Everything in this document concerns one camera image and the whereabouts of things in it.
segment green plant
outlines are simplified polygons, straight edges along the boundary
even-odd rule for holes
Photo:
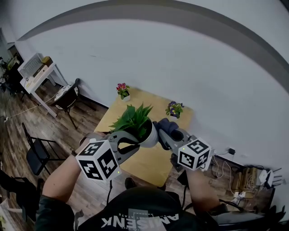
[[[145,138],[147,132],[150,132],[147,131],[145,123],[149,120],[148,114],[152,108],[150,106],[144,107],[143,103],[138,109],[135,109],[132,105],[127,105],[126,111],[110,127],[114,128],[113,131],[127,131],[141,141]]]
[[[130,88],[130,86],[126,85],[125,83],[119,83],[117,85],[117,94],[121,96],[121,99],[129,95],[127,91],[128,88]]]
[[[171,115],[171,116],[180,118],[180,114],[181,114],[181,112],[183,112],[182,111],[183,107],[184,106],[182,105],[182,103],[176,103],[175,101],[171,101],[168,104],[168,107],[166,109],[166,114],[167,114],[167,116]]]

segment white desk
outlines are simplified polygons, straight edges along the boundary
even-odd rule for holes
[[[56,63],[52,63],[48,69],[40,76],[36,81],[34,77],[30,77],[29,80],[22,79],[20,81],[21,85],[24,87],[24,89],[28,92],[28,94],[32,94],[40,104],[42,104],[48,112],[53,116],[56,117],[57,114],[35,93],[36,89],[42,84],[42,82],[46,79],[49,78],[49,80],[52,82],[52,84],[55,86],[55,82],[53,78],[49,75],[52,72],[55,72],[55,74],[59,77],[61,80],[63,86],[68,85],[68,83],[64,80],[63,76],[60,74],[59,70],[56,67]]]

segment human hand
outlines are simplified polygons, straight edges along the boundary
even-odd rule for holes
[[[106,135],[103,132],[94,132],[98,135],[98,137],[95,137],[96,140],[101,140],[103,137],[105,137]],[[83,141],[81,141],[81,145],[79,146],[78,149],[75,150],[75,154],[78,155],[89,143],[90,138],[85,138]]]

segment black shirt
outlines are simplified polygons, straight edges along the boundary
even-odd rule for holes
[[[96,230],[208,230],[204,222],[182,210],[168,193],[150,187],[128,189],[115,197],[79,231]],[[66,203],[42,196],[36,231],[74,230],[74,214]]]

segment forearm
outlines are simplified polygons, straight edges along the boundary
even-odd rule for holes
[[[220,205],[219,198],[200,170],[186,170],[193,207],[198,212],[209,211]]]
[[[42,194],[67,202],[81,169],[74,156],[69,156],[46,180]]]

